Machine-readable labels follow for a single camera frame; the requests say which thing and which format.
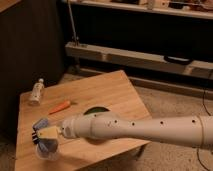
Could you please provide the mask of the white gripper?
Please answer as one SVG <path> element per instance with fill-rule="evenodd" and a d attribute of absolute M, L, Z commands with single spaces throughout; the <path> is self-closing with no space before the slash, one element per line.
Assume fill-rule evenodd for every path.
<path fill-rule="evenodd" d="M 68 118 L 60 121 L 57 126 L 59 127 L 60 134 L 67 139 L 73 139 L 76 137 L 73 131 L 73 119 Z M 42 128 L 37 131 L 37 136 L 39 139 L 56 139 L 58 136 L 57 127 L 51 126 Z"/>

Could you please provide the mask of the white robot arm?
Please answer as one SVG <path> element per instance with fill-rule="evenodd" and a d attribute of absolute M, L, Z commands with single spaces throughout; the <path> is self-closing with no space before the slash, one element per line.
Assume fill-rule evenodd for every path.
<path fill-rule="evenodd" d="M 125 120 L 116 114 L 97 112 L 68 117 L 59 125 L 36 131 L 39 139 L 90 138 L 111 140 L 135 138 L 154 142 L 213 149 L 213 116 L 167 117 Z"/>

